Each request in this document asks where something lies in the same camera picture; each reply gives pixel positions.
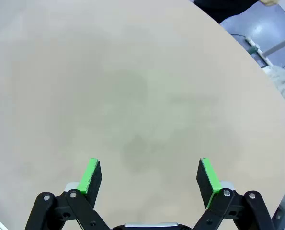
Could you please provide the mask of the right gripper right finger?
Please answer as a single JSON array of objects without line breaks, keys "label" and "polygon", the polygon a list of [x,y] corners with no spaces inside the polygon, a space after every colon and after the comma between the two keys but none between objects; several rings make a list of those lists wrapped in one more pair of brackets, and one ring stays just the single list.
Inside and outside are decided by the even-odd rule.
[{"label": "right gripper right finger", "polygon": [[275,230],[262,195],[223,187],[208,158],[199,160],[196,180],[205,212],[192,230],[218,230],[224,219],[233,220],[238,230]]}]

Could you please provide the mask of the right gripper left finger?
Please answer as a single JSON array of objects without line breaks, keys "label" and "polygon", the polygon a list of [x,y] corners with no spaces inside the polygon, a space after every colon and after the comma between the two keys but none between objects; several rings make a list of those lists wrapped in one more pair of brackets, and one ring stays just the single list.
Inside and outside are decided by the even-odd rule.
[{"label": "right gripper left finger", "polygon": [[36,197],[25,230],[62,230],[70,220],[81,230],[111,230],[94,210],[101,180],[100,161],[91,158],[76,188],[59,196],[42,192]]}]

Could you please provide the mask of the white crumpled bag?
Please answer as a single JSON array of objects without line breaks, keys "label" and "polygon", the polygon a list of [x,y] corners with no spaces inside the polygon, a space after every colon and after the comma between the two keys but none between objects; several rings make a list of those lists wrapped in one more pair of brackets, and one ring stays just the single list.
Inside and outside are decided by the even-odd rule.
[{"label": "white crumpled bag", "polygon": [[262,70],[285,99],[285,70],[282,67],[275,65],[263,67]]}]

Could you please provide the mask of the person in black t-shirt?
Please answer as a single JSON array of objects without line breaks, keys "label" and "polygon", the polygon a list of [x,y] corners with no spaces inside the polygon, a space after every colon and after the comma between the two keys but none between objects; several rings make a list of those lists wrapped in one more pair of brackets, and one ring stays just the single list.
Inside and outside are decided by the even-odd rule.
[{"label": "person in black t-shirt", "polygon": [[241,14],[258,0],[194,0],[193,3],[217,23]]}]

